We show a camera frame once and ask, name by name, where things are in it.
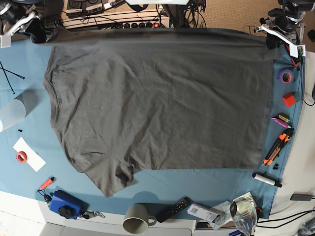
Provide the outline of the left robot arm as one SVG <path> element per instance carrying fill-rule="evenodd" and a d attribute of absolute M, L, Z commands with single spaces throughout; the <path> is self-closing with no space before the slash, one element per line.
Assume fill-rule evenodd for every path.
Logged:
<path fill-rule="evenodd" d="M 313 0 L 280 0 L 280 8 L 268 12 L 267 18 L 260 18 L 262 26 L 287 37 L 293 44 L 300 44 L 304 34 L 303 18 L 309 11 L 314 11 Z"/>

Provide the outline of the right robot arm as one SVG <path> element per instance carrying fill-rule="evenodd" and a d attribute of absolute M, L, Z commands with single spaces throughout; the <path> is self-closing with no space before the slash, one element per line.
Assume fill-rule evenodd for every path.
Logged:
<path fill-rule="evenodd" d="M 32 43 L 46 42 L 46 32 L 42 25 L 42 15 L 37 12 L 36 6 L 14 0 L 0 2 L 0 47 L 11 46 L 11 39 L 16 34 L 28 37 Z"/>

